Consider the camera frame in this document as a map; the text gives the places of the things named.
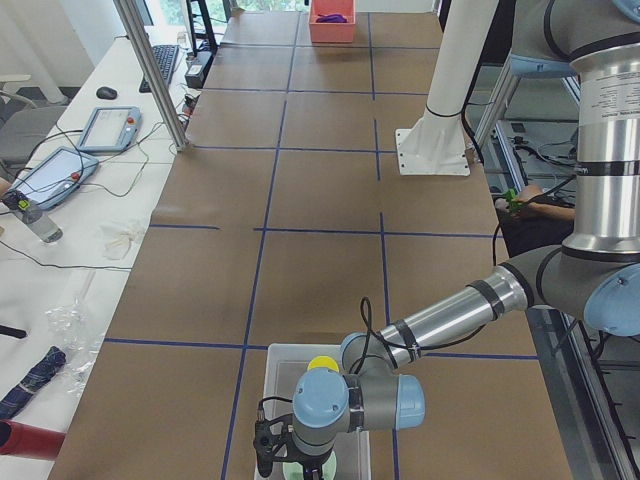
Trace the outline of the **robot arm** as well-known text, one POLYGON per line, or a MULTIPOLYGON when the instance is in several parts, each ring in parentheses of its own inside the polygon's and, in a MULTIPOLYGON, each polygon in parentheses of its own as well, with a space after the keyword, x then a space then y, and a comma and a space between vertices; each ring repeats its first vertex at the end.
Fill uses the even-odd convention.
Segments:
POLYGON ((398 368, 506 312, 546 305, 613 335, 639 331, 639 5, 520 1, 512 64, 580 79, 573 232, 380 331, 347 336, 340 371, 305 372, 280 441, 307 479, 322 477, 341 433, 421 424, 422 388, 398 368))

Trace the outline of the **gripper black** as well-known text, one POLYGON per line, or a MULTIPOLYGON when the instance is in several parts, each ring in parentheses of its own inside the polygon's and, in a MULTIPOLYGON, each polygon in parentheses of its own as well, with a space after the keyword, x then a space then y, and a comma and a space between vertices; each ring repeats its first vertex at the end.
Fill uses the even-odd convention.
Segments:
POLYGON ((331 453, 331 450, 320 455, 296 453, 294 462, 303 466, 303 475, 322 475, 322 465, 328 460, 331 453))

